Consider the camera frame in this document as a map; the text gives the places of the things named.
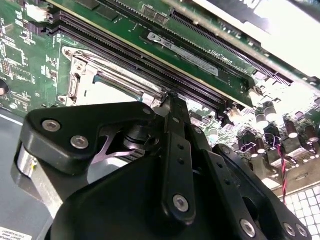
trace green circuit board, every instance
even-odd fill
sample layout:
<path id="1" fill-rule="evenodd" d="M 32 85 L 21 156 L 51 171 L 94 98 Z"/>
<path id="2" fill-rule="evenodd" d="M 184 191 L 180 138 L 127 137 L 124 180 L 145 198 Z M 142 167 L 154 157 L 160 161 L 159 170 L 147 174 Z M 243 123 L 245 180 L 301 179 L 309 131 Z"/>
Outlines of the green circuit board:
<path id="1" fill-rule="evenodd" d="M 15 2 L 1 1 L 0 18 L 0 78 L 9 87 L 0 106 L 21 117 L 34 109 L 62 106 L 57 96 L 67 93 L 70 61 L 61 56 L 61 48 L 78 44 L 62 35 L 33 35 Z"/>
<path id="2" fill-rule="evenodd" d="M 220 68 L 218 64 L 215 65 L 215 63 L 205 61 L 206 63 L 204 64 L 210 64 L 214 68 L 217 68 L 218 71 L 217 75 L 209 73 L 209 71 L 206 70 L 207 67 L 200 67 L 201 64 L 199 64 L 199 61 L 202 61 L 201 56 L 192 54 L 191 57 L 195 57 L 196 60 L 186 60 L 190 58 L 183 54 L 190 54 L 190 52 L 180 47 L 179 43 L 175 43 L 171 39 L 166 39 L 174 48 L 179 48 L 178 51 L 182 51 L 182 54 L 172 51 L 172 49 L 164 47 L 164 45 L 146 39 L 146 32 L 150 33 L 153 31 L 143 24 L 137 23 L 134 19 L 131 19 L 130 16 L 124 16 L 120 13 L 114 15 L 113 13 L 110 13 L 110 8 L 107 8 L 108 13 L 106 15 L 106 8 L 102 4 L 100 4 L 99 7 L 91 9 L 88 6 L 88 2 L 91 1 L 48 0 L 47 2 L 80 18 L 101 31 L 116 37 L 135 49 L 152 56 L 178 72 L 193 78 L 200 84 L 214 89 L 216 92 L 229 99 L 241 103 L 244 106 L 252 107 L 248 88 L 246 87 L 248 85 L 248 78 L 245 78 L 244 75 L 230 74 Z"/>
<path id="3" fill-rule="evenodd" d="M 48 2 L 65 7 L 66 10 L 79 16 L 85 16 L 89 22 L 95 23 L 102 29 L 107 26 L 99 21 L 101 15 L 98 17 L 94 13 L 99 12 L 102 6 L 122 8 L 126 14 L 136 14 L 140 18 L 151 21 L 153 27 L 158 25 L 160 29 L 165 29 L 172 36 L 181 38 L 194 46 L 195 51 L 198 50 L 208 58 L 218 60 L 248 77 L 255 77 L 259 71 L 283 84 L 304 80 L 315 85 L 314 79 L 272 56 L 261 47 L 259 42 L 242 34 L 192 1 L 48 0 Z M 187 13 L 191 13 L 193 18 L 190 18 Z M 205 26 L 197 23 L 197 19 L 200 18 L 206 23 Z M 245 49 L 247 54 L 244 55 L 240 49 Z"/>

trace metal bolt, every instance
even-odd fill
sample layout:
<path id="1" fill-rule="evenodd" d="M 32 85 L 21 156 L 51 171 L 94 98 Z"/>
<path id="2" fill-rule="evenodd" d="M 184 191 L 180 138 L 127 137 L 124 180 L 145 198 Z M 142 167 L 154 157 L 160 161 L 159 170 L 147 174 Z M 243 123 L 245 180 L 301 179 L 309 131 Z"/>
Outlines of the metal bolt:
<path id="1" fill-rule="evenodd" d="M 180 120 L 176 117 L 173 118 L 173 121 L 175 121 L 177 124 L 180 123 Z"/>
<path id="2" fill-rule="evenodd" d="M 304 236 L 304 237 L 308 237 L 308 233 L 307 231 L 299 224 L 296 225 L 296 228 L 298 229 L 299 233 Z"/>
<path id="3" fill-rule="evenodd" d="M 144 109 L 143 109 L 143 112 L 144 112 L 145 114 L 148 114 L 148 115 L 151 114 L 151 111 L 150 111 L 149 109 L 147 109 L 147 108 L 144 108 Z"/>
<path id="4" fill-rule="evenodd" d="M 202 134 L 202 131 L 201 131 L 200 128 L 196 127 L 196 128 L 194 128 L 194 130 L 195 130 L 195 132 L 196 132 L 197 134 Z"/>
<path id="5" fill-rule="evenodd" d="M 290 226 L 288 223 L 284 223 L 283 224 L 283 226 L 284 226 L 284 229 L 286 230 L 286 232 L 290 235 L 290 236 L 292 236 L 292 237 L 295 237 L 296 236 L 296 232 L 295 232 L 295 230 L 292 228 L 292 226 Z"/>
<path id="6" fill-rule="evenodd" d="M 241 228 L 243 229 L 243 231 L 250 238 L 254 238 L 256 236 L 256 230 L 255 230 L 254 226 L 252 226 L 252 224 L 248 220 L 241 219 L 240 225 L 241 225 Z"/>
<path id="7" fill-rule="evenodd" d="M 74 136 L 70 142 L 76 149 L 86 149 L 89 147 L 89 141 L 84 136 Z"/>
<path id="8" fill-rule="evenodd" d="M 222 146 L 221 149 L 225 154 L 230 154 L 230 149 L 227 146 Z"/>
<path id="9" fill-rule="evenodd" d="M 186 213 L 189 210 L 189 203 L 185 197 L 177 194 L 173 197 L 174 206 L 183 213 Z"/>
<path id="10" fill-rule="evenodd" d="M 44 130 L 52 133 L 57 132 L 61 129 L 60 123 L 55 120 L 45 120 L 42 123 L 42 127 L 44 128 Z"/>

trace integrated circuit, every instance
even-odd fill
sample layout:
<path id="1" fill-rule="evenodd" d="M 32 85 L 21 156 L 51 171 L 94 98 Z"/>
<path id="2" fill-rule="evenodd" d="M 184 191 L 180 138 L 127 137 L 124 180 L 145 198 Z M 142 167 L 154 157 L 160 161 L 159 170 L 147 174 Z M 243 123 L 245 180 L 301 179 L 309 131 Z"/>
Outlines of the integrated circuit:
<path id="1" fill-rule="evenodd" d="M 160 13 L 157 13 L 154 17 L 154 20 L 162 25 L 165 25 L 167 22 L 168 22 L 168 18 L 163 16 L 162 14 Z"/>
<path id="2" fill-rule="evenodd" d="M 75 2 L 90 9 L 90 10 L 95 9 L 95 8 L 99 7 L 99 5 L 100 5 L 95 0 L 75 0 Z"/>
<path id="3" fill-rule="evenodd" d="M 96 12 L 111 22 L 113 22 L 119 16 L 116 11 L 106 6 L 99 6 Z"/>
<path id="4" fill-rule="evenodd" d="M 150 18 L 150 19 L 154 19 L 157 14 L 157 12 L 155 10 L 151 9 L 150 7 L 148 7 L 146 5 L 143 5 L 141 11 L 147 18 Z"/>

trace capacitor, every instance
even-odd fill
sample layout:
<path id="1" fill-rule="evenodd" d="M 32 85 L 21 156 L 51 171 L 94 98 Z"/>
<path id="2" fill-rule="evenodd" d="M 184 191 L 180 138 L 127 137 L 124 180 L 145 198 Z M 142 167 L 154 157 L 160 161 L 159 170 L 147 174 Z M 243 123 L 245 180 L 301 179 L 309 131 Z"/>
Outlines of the capacitor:
<path id="1" fill-rule="evenodd" d="M 210 129 L 209 138 L 210 138 L 210 141 L 213 142 L 213 143 L 218 141 L 218 139 L 219 139 L 219 130 L 218 130 L 218 128 Z"/>
<path id="2" fill-rule="evenodd" d="M 298 137 L 296 126 L 292 121 L 287 121 L 285 123 L 285 128 L 289 138 L 295 139 L 296 137 Z"/>
<path id="3" fill-rule="evenodd" d="M 305 134 L 306 134 L 309 142 L 316 143 L 319 141 L 319 137 L 317 136 L 317 133 L 316 133 L 314 126 L 307 126 L 305 128 Z"/>
<path id="4" fill-rule="evenodd" d="M 312 146 L 313 146 L 313 149 L 314 149 L 315 157 L 319 158 L 319 155 L 320 155 L 320 145 L 319 145 L 319 143 L 314 142 L 312 144 Z"/>
<path id="5" fill-rule="evenodd" d="M 278 115 L 273 104 L 270 104 L 264 109 L 265 118 L 268 122 L 274 122 L 277 120 Z"/>
<path id="6" fill-rule="evenodd" d="M 251 158 L 253 159 L 259 156 L 257 148 L 255 146 L 250 149 L 250 154 L 251 154 Z"/>
<path id="7" fill-rule="evenodd" d="M 258 113 L 255 115 L 256 125 L 259 129 L 265 129 L 268 127 L 269 122 L 266 119 L 266 115 L 264 113 Z"/>
<path id="8" fill-rule="evenodd" d="M 264 154 L 266 152 L 265 143 L 261 138 L 257 138 L 255 140 L 255 144 L 256 144 L 255 147 L 256 147 L 258 154 Z"/>

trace surface-mount component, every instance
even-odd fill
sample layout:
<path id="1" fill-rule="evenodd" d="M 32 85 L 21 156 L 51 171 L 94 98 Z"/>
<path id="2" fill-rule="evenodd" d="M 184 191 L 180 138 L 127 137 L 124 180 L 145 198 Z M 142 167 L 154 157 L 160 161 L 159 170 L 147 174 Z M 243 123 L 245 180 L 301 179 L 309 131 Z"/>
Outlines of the surface-mount component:
<path id="1" fill-rule="evenodd" d="M 75 0 L 76 3 L 81 4 L 82 6 L 93 10 L 97 8 L 100 4 L 95 0 Z"/>
<path id="2" fill-rule="evenodd" d="M 202 124 L 203 117 L 199 115 L 198 113 L 192 112 L 190 114 L 190 120 L 193 125 L 196 125 L 199 127 Z"/>
<path id="3" fill-rule="evenodd" d="M 154 19 L 157 14 L 157 12 L 155 10 L 153 10 L 152 8 L 150 8 L 146 5 L 143 5 L 141 11 L 146 17 L 148 17 L 150 19 Z"/>
<path id="4" fill-rule="evenodd" d="M 119 13 L 106 6 L 99 6 L 96 12 L 111 22 L 119 16 Z"/>
<path id="5" fill-rule="evenodd" d="M 281 144 L 281 135 L 279 128 L 274 124 L 270 124 L 264 129 L 264 142 L 272 149 L 276 149 Z"/>

